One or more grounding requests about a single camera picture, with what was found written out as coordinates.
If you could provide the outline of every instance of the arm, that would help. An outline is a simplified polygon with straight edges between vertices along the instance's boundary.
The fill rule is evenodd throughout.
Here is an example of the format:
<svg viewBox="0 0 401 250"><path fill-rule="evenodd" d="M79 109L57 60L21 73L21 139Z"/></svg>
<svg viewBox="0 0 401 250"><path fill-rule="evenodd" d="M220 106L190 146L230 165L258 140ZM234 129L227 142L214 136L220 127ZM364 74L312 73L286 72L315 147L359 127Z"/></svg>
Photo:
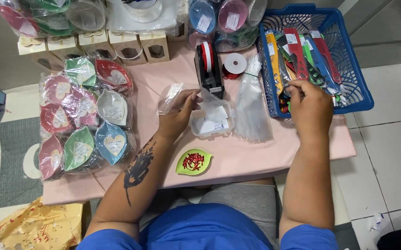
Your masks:
<svg viewBox="0 0 401 250"><path fill-rule="evenodd" d="M103 229L117 229L139 239L139 221L161 186L172 156L172 145L186 129L199 90L181 92L173 109L159 115L159 128L112 183L89 225L86 236Z"/></svg>
<svg viewBox="0 0 401 250"><path fill-rule="evenodd" d="M335 224L328 135L332 98L308 81L292 81L289 85L292 119L301 144L286 178L280 238L301 224L330 230Z"/></svg>

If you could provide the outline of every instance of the blue plastic basket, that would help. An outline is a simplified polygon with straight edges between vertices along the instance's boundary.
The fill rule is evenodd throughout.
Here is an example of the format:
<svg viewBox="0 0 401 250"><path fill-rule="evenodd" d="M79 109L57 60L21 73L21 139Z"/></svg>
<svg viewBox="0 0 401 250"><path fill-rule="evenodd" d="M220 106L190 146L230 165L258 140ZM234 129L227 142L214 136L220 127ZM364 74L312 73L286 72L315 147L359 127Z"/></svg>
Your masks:
<svg viewBox="0 0 401 250"><path fill-rule="evenodd" d="M275 29L282 31L284 28L296 28L298 32L318 29L325 38L325 42L336 63L342 82L347 89L344 96L348 105L335 108L334 114L345 114L370 110L375 103L364 81L359 68L358 60L354 55L347 30L345 28L342 13L335 8L316 8L314 4L288 4L284 9L267 9L264 18L259 25L259 37L257 48L262 56L262 78L264 80L265 96L268 111L271 117L290 118L291 114L283 114L279 108L279 100L276 97L276 86L273 70L268 53L265 30Z"/></svg>

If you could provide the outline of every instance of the blue leaf-shaped dish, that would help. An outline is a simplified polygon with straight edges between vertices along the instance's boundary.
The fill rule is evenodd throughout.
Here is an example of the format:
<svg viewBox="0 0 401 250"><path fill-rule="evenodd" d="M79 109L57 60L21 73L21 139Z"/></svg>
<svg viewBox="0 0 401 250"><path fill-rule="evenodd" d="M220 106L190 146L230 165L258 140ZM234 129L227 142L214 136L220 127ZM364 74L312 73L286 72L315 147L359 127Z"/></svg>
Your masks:
<svg viewBox="0 0 401 250"><path fill-rule="evenodd" d="M111 165L114 165L122 158L127 144L128 138L125 132L116 125L104 121L97 129L97 149Z"/></svg>

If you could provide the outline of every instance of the person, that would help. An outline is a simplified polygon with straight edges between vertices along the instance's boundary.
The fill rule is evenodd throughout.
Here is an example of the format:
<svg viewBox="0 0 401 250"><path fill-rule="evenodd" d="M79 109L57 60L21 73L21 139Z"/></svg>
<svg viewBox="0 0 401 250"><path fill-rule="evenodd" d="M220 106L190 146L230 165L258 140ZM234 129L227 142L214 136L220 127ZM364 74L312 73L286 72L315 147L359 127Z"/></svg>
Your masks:
<svg viewBox="0 0 401 250"><path fill-rule="evenodd" d="M308 81L289 84L300 147L283 193L280 249L339 249L331 231L332 98ZM168 190L157 192L172 145L186 129L192 109L202 101L198 93L195 89L182 92L176 103L184 103L183 108L159 115L158 130L114 180L78 250L278 249L271 178L213 185L198 204L161 195Z"/></svg>

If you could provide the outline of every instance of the yellow plastic bag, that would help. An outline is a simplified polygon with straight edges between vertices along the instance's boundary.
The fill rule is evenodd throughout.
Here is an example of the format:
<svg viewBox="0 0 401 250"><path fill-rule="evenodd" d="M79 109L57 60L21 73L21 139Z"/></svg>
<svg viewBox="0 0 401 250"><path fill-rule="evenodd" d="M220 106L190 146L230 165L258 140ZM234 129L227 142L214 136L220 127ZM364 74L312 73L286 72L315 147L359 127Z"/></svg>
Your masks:
<svg viewBox="0 0 401 250"><path fill-rule="evenodd" d="M44 206L43 196L0 221L5 250L66 250L82 240L82 204Z"/></svg>

